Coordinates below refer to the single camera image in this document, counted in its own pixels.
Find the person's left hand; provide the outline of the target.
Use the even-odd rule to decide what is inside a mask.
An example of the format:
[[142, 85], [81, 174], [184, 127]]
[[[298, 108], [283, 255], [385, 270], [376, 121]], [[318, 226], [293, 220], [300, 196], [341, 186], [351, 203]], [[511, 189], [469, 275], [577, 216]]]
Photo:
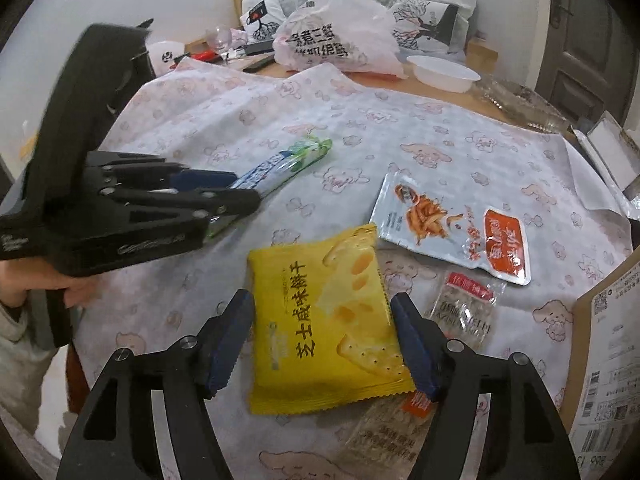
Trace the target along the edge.
[[99, 275], [73, 278], [64, 275], [43, 258], [23, 258], [1, 263], [1, 303], [20, 308], [31, 290], [62, 290], [66, 307], [78, 307], [98, 289]]

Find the grey sleeve forearm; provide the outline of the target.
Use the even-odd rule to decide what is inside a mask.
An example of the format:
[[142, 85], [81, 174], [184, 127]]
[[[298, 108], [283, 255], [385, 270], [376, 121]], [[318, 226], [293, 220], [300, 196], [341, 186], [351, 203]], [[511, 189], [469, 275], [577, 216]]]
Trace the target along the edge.
[[42, 382], [58, 352], [46, 309], [36, 293], [36, 307], [27, 295], [21, 307], [1, 304], [1, 407], [28, 434], [39, 425]]

